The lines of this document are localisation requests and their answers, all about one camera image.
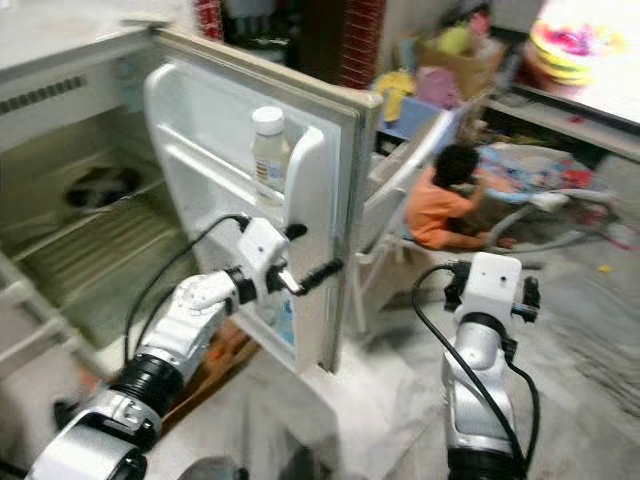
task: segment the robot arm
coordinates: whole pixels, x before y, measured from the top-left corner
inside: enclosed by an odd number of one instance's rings
[[[299,227],[297,236],[306,231]],[[241,304],[276,290],[305,295],[342,267],[333,260],[298,284],[285,269],[287,245],[288,238],[267,220],[254,219],[238,244],[242,267],[182,281],[134,358],[47,446],[27,478],[143,479],[144,453],[160,437],[162,417],[195,373],[223,320]]]
[[[454,349],[484,385],[512,432],[515,421],[504,387],[504,373],[516,348],[509,335],[511,317],[517,314],[533,322],[540,306],[537,281],[531,277],[524,282],[523,303],[515,303],[521,269],[514,258],[478,253],[472,263],[451,266],[454,278],[445,289],[445,308],[455,310],[458,322]],[[513,451],[512,439],[494,409],[451,352],[444,355],[442,380],[449,478],[522,478],[526,467],[517,458],[520,452]]]

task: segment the refrigerator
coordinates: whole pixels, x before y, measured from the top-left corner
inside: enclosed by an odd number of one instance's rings
[[[304,224],[286,253],[296,278],[344,261],[320,288],[287,299],[288,335],[256,305],[232,318],[292,371],[335,371],[380,105],[367,92],[170,30],[5,70],[0,310],[28,325],[0,324],[11,337],[0,344],[0,377],[51,343],[108,377],[141,286],[227,213],[279,229]],[[283,110],[292,148],[284,192],[266,192],[274,205],[257,196],[251,152],[251,114],[263,106]],[[137,172],[134,191],[100,208],[70,207],[72,185],[111,164]],[[167,284],[236,265],[238,235],[232,225],[212,231]]]

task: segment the child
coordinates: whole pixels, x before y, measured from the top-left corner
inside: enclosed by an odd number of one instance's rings
[[[407,223],[419,244],[433,249],[482,249],[489,240],[489,232],[475,236],[452,231],[452,220],[476,210],[487,189],[486,180],[472,178],[480,157],[471,147],[450,145],[438,156],[435,168],[428,168],[411,192],[407,209]],[[469,198],[452,190],[454,185],[476,183]],[[498,245],[512,248],[513,239],[501,239]]]

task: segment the plastic bottle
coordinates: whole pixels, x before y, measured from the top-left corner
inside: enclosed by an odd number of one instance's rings
[[[256,180],[261,185],[284,193],[291,148],[284,137],[284,113],[278,107],[262,107],[251,116],[256,129],[253,157]],[[258,188],[258,198],[269,205],[276,200]]]

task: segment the open refrigerator door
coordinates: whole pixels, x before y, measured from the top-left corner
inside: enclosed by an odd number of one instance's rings
[[[328,85],[222,44],[160,31],[168,63],[145,85],[148,129],[189,238],[228,213],[304,224],[287,261],[296,278],[339,258],[345,268],[307,297],[247,306],[233,320],[288,368],[335,370],[348,274],[362,214],[380,98]],[[276,106],[292,153],[284,192],[255,179],[252,113]],[[271,201],[260,200],[258,191]],[[235,228],[221,227],[195,250],[201,271],[240,263]]]

